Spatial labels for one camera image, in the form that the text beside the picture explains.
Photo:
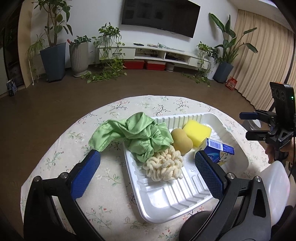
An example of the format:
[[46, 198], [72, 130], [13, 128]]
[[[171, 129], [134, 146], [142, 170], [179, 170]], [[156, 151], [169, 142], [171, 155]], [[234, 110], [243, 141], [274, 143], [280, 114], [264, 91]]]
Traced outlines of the person's right hand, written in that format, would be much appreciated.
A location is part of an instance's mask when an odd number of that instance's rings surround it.
[[[281, 149], [283, 152], [289, 152], [289, 147], [285, 146]], [[271, 145], [267, 145], [267, 148], [265, 149], [265, 154], [268, 156], [268, 163], [272, 164], [274, 162], [274, 153], [275, 149]]]

